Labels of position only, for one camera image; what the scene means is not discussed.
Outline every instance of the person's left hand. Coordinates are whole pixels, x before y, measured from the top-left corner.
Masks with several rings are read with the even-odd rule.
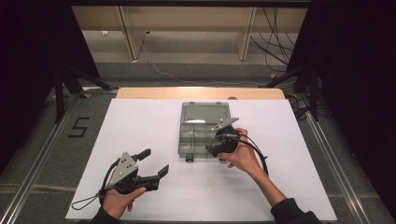
[[[136,189],[129,194],[120,194],[115,189],[111,189],[106,193],[103,209],[112,217],[120,219],[126,208],[128,208],[128,212],[132,211],[134,200],[144,192],[146,192],[146,188]]]

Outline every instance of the white tabletop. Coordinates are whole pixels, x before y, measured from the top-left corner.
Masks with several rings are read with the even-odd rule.
[[[274,220],[271,206],[258,186],[227,162],[194,160],[178,156],[178,136],[183,102],[191,100],[113,99],[99,132],[91,157],[73,202],[94,195],[106,171],[123,151],[130,155],[151,148],[151,155],[139,161],[139,175],[156,175],[166,164],[169,173],[156,191],[134,202],[132,213],[121,219],[136,221],[223,221]],[[218,102],[200,100],[195,102]],[[261,149],[270,178],[288,197],[295,198],[303,211],[313,211],[322,221],[335,221],[326,192],[320,182],[307,146],[287,100],[224,101],[235,128],[248,135]],[[83,210],[69,208],[66,218],[91,219],[98,200]]]

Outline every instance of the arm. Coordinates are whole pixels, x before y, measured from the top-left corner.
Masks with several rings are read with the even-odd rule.
[[[247,130],[241,128],[236,130],[242,134],[241,140],[248,141]],[[271,204],[271,213],[273,214],[276,223],[320,223],[312,212],[304,213],[301,211],[293,199],[288,199],[276,187],[261,168],[253,149],[249,146],[239,143],[235,152],[220,153],[218,157],[229,161],[229,168],[236,166],[253,178],[262,190],[262,193],[268,200],[268,203]]]
[[[120,217],[125,212],[125,209],[128,209],[128,212],[131,212],[134,200],[140,197],[144,192],[146,192],[146,189],[140,188],[124,195],[119,194],[115,189],[111,189],[106,193],[103,206],[99,208],[98,213],[91,222],[82,220],[78,224],[119,224]]]

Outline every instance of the black sleeve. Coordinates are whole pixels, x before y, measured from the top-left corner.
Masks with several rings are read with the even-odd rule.
[[[303,212],[294,199],[285,199],[271,209],[276,224],[320,224],[311,211]]]
[[[85,224],[85,223],[91,223],[91,224],[120,224],[121,221],[119,219],[116,219],[109,215],[102,207],[99,208],[98,213],[95,215],[95,217],[91,220],[91,222],[81,220],[78,222],[78,224]]]

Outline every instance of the hand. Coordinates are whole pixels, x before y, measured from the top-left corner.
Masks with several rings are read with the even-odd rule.
[[[111,189],[106,193],[103,209],[112,217],[120,219],[126,208],[128,208],[128,212],[132,211],[134,200],[144,192],[146,192],[146,188],[136,189],[129,194],[120,194],[115,189]]]
[[[242,134],[240,139],[247,142],[248,130],[242,128],[237,128],[236,130]],[[254,154],[253,148],[243,143],[238,143],[238,146],[233,153],[221,152],[219,153],[218,157],[220,159],[229,161],[229,168],[236,166],[249,175],[262,169],[260,167],[259,161],[256,158],[256,155]]]

